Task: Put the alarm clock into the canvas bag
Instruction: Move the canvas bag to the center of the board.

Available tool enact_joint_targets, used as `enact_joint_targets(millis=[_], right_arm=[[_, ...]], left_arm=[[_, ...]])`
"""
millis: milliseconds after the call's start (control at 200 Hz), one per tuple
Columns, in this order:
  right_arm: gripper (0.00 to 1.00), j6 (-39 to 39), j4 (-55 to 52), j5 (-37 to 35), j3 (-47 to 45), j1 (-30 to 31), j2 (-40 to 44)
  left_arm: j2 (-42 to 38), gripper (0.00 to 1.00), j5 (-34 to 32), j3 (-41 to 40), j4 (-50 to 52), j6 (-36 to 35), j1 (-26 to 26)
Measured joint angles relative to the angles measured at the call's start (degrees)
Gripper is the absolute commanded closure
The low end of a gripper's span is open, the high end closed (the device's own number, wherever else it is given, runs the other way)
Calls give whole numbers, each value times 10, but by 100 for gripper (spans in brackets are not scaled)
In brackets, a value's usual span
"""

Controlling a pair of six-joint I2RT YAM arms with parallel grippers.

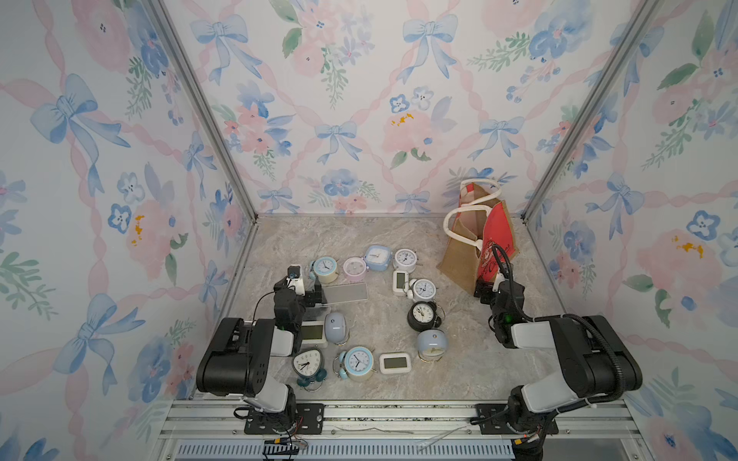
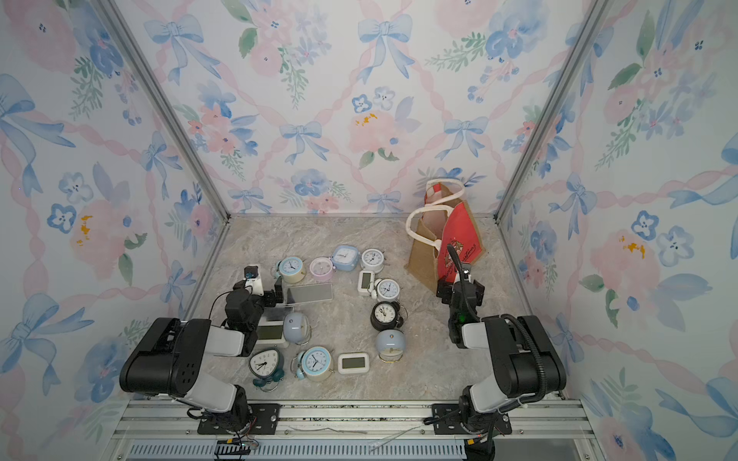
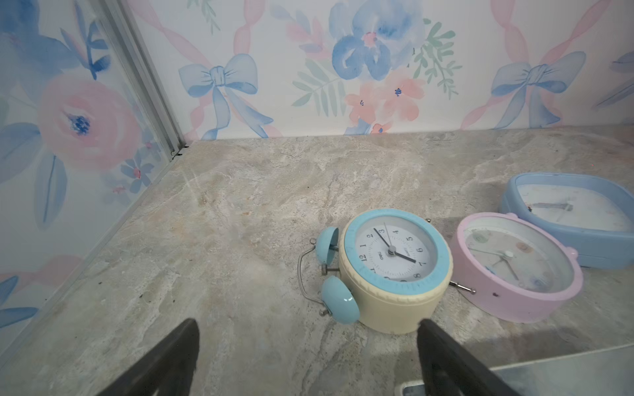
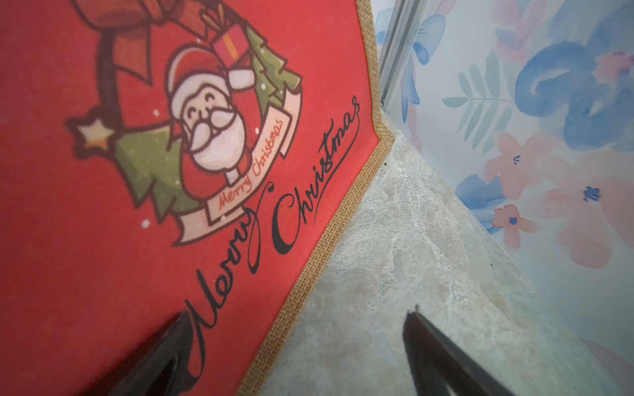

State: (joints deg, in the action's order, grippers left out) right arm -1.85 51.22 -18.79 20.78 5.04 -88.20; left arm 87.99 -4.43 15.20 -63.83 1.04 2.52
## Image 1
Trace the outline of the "grey blue oval clock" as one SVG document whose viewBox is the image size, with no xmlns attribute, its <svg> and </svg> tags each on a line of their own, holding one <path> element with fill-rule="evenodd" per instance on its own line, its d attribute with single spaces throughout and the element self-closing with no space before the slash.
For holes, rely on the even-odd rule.
<svg viewBox="0 0 738 461">
<path fill-rule="evenodd" d="M 345 345 L 350 339 L 347 320 L 341 312 L 331 312 L 324 320 L 326 340 L 334 345 Z"/>
</svg>

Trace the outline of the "white round clock with legs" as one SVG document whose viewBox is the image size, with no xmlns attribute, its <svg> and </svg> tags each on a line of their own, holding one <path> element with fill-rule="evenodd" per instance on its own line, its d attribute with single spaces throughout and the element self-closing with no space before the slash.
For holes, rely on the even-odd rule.
<svg viewBox="0 0 738 461">
<path fill-rule="evenodd" d="M 413 279 L 409 282 L 407 297 L 415 303 L 432 302 L 436 296 L 435 284 L 428 279 Z"/>
</svg>

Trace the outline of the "light blue twin-bell clock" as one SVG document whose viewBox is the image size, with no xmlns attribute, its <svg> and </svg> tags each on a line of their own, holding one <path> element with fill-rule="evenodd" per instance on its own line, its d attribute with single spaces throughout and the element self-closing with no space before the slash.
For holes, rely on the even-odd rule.
<svg viewBox="0 0 738 461">
<path fill-rule="evenodd" d="M 336 358 L 336 374 L 341 380 L 367 381 L 374 374 L 374 355 L 363 346 L 340 352 Z"/>
</svg>

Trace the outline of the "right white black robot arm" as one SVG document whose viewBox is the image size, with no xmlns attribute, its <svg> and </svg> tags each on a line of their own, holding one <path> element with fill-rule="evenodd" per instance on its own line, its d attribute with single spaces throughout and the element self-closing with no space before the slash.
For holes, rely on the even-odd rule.
<svg viewBox="0 0 738 461">
<path fill-rule="evenodd" d="M 555 417 L 598 403 L 618 401 L 643 384 L 636 359 L 602 315 L 564 313 L 530 317 L 525 288 L 513 280 L 476 282 L 474 296 L 489 305 L 490 328 L 509 350 L 552 350 L 557 370 L 514 387 L 505 405 L 477 405 L 470 420 L 484 433 L 550 433 Z"/>
</svg>

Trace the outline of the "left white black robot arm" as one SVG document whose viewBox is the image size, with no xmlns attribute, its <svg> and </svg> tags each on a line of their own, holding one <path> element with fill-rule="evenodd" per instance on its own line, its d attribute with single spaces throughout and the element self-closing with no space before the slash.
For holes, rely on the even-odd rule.
<svg viewBox="0 0 738 461">
<path fill-rule="evenodd" d="M 321 287 L 305 290 L 304 271 L 291 265 L 276 282 L 272 318 L 228 317 L 220 321 L 196 372 L 198 391 L 217 397 L 235 395 L 246 403 L 247 434 L 292 434 L 298 428 L 300 410 L 291 386 L 269 376 L 271 357 L 295 357 L 304 341 L 302 326 L 310 307 L 323 302 Z"/>
</svg>

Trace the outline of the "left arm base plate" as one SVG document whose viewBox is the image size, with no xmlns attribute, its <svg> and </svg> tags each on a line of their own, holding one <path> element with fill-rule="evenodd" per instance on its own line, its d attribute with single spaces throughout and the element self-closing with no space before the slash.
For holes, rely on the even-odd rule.
<svg viewBox="0 0 738 461">
<path fill-rule="evenodd" d="M 288 403 L 283 412 L 269 413 L 248 406 L 243 432 L 247 435 L 320 435 L 325 421 L 323 403 Z"/>
</svg>

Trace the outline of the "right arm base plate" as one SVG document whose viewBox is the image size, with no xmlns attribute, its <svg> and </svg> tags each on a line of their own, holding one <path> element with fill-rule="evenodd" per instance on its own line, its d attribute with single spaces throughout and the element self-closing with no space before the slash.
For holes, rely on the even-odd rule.
<svg viewBox="0 0 738 461">
<path fill-rule="evenodd" d="M 546 428 L 547 435 L 559 434 L 556 422 L 546 427 L 546 414 L 530 413 L 528 410 L 515 407 L 509 409 L 502 403 L 478 403 L 475 405 L 477 415 L 469 420 L 471 426 L 478 426 L 483 435 L 520 435 L 532 437 L 540 435 Z"/>
</svg>

